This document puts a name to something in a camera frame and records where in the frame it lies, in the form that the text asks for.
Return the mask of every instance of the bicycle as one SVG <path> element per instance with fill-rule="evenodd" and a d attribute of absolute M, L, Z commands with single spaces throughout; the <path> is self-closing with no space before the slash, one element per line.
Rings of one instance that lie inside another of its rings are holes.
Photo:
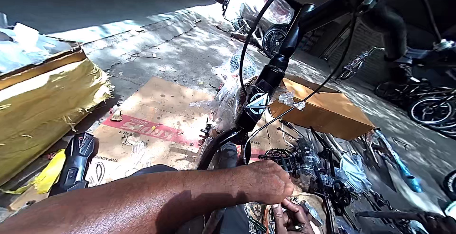
<path fill-rule="evenodd" d="M 380 47 L 372 47 L 367 51 L 363 51 L 359 55 L 357 55 L 352 61 L 350 61 L 347 65 L 345 65 L 342 68 L 342 71 L 340 74 L 334 78 L 334 81 L 336 80 L 347 80 L 351 77 L 353 77 L 358 69 L 362 68 L 362 65 L 365 63 L 365 58 L 370 56 L 374 51 L 376 50 L 382 50 L 384 51 L 385 48 L 380 48 Z"/>
<path fill-rule="evenodd" d="M 455 92 L 456 89 L 432 87 L 425 80 L 416 79 L 406 84 L 384 82 L 374 90 L 378 97 L 406 109 L 413 121 L 435 130 L 456 126 L 456 119 L 452 119 L 456 113 L 452 102 Z"/>
<path fill-rule="evenodd" d="M 299 42 L 303 39 L 304 35 L 333 20 L 336 20 L 341 16 L 349 13 L 352 15 L 347 44 L 338 64 L 326 80 L 302 101 L 306 101 L 317 93 L 335 75 L 347 54 L 358 15 L 372 9 L 379 0 L 328 0 L 318 7 L 315 7 L 313 4 L 303 5 L 297 14 L 296 19 L 289 28 L 287 35 L 283 39 L 278 53 L 274 55 L 269 63 L 264 66 L 259 76 L 255 80 L 251 81 L 251 84 L 245 85 L 242 79 L 242 64 L 246 54 L 248 41 L 252 38 L 255 27 L 258 25 L 262 15 L 271 5 L 272 1 L 273 0 L 268 0 L 264 7 L 260 10 L 259 15 L 256 17 L 242 48 L 238 74 L 241 86 L 238 90 L 240 94 L 240 101 L 238 104 L 240 107 L 239 113 L 235 117 L 235 126 L 215 135 L 207 146 L 202 146 L 202 154 L 200 156 L 200 161 L 197 164 L 197 170 L 206 170 L 217 150 L 228 142 L 241 145 L 240 157 L 237 160 L 236 166 L 247 165 L 251 157 L 251 139 L 271 123 L 282 118 L 285 114 L 293 110 L 293 108 L 290 108 L 248 136 L 248 133 L 254 130 L 258 121 L 261 119 L 273 93 L 285 77 L 288 62 L 293 56 L 295 50 L 298 48 Z"/>
<path fill-rule="evenodd" d="M 450 89 L 448 96 L 445 97 L 423 97 L 415 101 L 408 109 L 409 117 L 422 125 L 437 125 L 450 120 L 456 113 L 453 101 L 456 97 L 456 89 Z M 441 132 L 456 134 L 456 132 L 446 131 L 440 127 Z"/>

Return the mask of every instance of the plastic wrap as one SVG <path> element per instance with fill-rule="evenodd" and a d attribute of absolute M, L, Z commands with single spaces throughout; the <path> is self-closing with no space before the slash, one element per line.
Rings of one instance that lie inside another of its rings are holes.
<path fill-rule="evenodd" d="M 340 168 L 335 168 L 335 172 L 336 177 L 359 194 L 369 192 L 372 188 L 372 184 L 362 168 L 362 159 L 359 155 L 353 155 L 353 159 L 351 159 L 348 153 L 343 154 Z"/>
<path fill-rule="evenodd" d="M 189 104 L 190 106 L 198 107 L 201 113 L 209 113 L 209 120 L 216 132 L 223 132 L 235 126 L 240 93 L 242 92 L 241 83 L 239 82 L 241 52 L 241 49 L 237 50 L 221 66 L 212 67 L 211 71 L 223 82 L 223 86 L 214 100 L 198 101 Z M 259 70 L 254 60 L 246 54 L 242 67 L 244 83 L 247 83 L 252 77 L 258 75 Z"/>
<path fill-rule="evenodd" d="M 323 185 L 328 186 L 328 187 L 333 186 L 334 180 L 330 175 L 320 174 L 320 179 L 322 180 Z"/>
<path fill-rule="evenodd" d="M 0 73 L 41 63 L 52 54 L 70 50 L 67 43 L 40 35 L 31 27 L 17 23 L 14 29 L 0 28 Z"/>
<path fill-rule="evenodd" d="M 267 0 L 230 0 L 225 12 L 225 18 L 234 23 L 240 17 L 254 20 L 266 2 Z M 269 28 L 270 25 L 276 23 L 290 23 L 294 12 L 293 8 L 285 0 L 274 0 L 262 17 L 262 20 L 268 23 L 265 28 Z"/>
<path fill-rule="evenodd" d="M 301 173 L 306 173 L 313 176 L 316 179 L 314 168 L 320 163 L 320 157 L 316 154 L 315 150 L 312 148 L 311 143 L 305 138 L 299 138 L 296 141 L 298 148 L 301 150 L 301 153 L 304 153 L 304 162 L 301 164 L 299 171 Z"/>
<path fill-rule="evenodd" d="M 279 96 L 279 102 L 280 103 L 283 103 L 285 105 L 288 105 L 290 107 L 293 107 L 293 108 L 296 108 L 296 109 L 299 109 L 299 110 L 302 110 L 304 109 L 305 107 L 305 102 L 302 101 L 302 102 L 295 102 L 294 100 L 294 97 L 295 97 L 295 91 L 292 90 L 291 92 L 290 91 L 286 91 L 285 93 L 282 93 L 280 94 Z"/>

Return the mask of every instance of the shutter door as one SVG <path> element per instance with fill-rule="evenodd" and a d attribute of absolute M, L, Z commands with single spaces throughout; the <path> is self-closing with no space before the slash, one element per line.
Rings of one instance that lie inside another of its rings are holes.
<path fill-rule="evenodd" d="M 337 47 L 334 52 L 329 56 L 328 63 L 331 67 L 335 67 L 339 62 L 342 52 L 347 46 L 347 39 Z M 345 60 L 342 66 L 353 60 L 358 54 L 363 51 L 369 50 L 372 46 L 383 47 L 383 41 L 380 33 L 371 31 L 361 21 L 356 23 L 355 32 L 351 41 L 350 48 L 348 49 Z M 384 52 L 376 50 L 373 54 L 365 59 L 362 68 L 359 69 L 355 78 L 362 80 L 371 85 L 378 85 L 389 79 L 386 62 L 384 61 Z"/>

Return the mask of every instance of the hand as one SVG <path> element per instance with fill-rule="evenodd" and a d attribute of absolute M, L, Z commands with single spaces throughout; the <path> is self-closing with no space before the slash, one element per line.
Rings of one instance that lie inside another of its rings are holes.
<path fill-rule="evenodd" d="M 250 201 L 275 204 L 282 202 L 293 193 L 295 185 L 290 175 L 272 160 L 253 162 L 236 167 L 240 172 L 238 180 Z"/>
<path fill-rule="evenodd" d="M 282 207 L 280 204 L 272 205 L 272 211 L 274 212 L 274 219 L 275 219 L 275 233 L 277 234 L 298 234 L 298 233 L 305 233 L 305 234 L 315 234 L 312 230 L 312 226 L 309 222 L 310 216 L 307 216 L 306 211 L 304 208 L 289 201 L 288 199 L 284 199 L 282 205 L 287 209 L 284 213 L 282 212 Z M 295 229 L 294 226 L 300 226 L 297 231 L 288 230 L 288 229 Z"/>
<path fill-rule="evenodd" d="M 430 234 L 456 233 L 456 221 L 453 217 L 441 215 L 419 215 L 420 222 Z"/>

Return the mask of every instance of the concrete floor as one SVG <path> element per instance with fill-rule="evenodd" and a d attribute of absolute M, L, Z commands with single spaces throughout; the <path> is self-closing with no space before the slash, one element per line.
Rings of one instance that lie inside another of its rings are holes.
<path fill-rule="evenodd" d="M 43 34 L 92 42 L 132 26 L 145 26 L 167 18 L 164 13 L 212 0 L 0 0 L 0 12 L 10 24 L 17 21 Z"/>

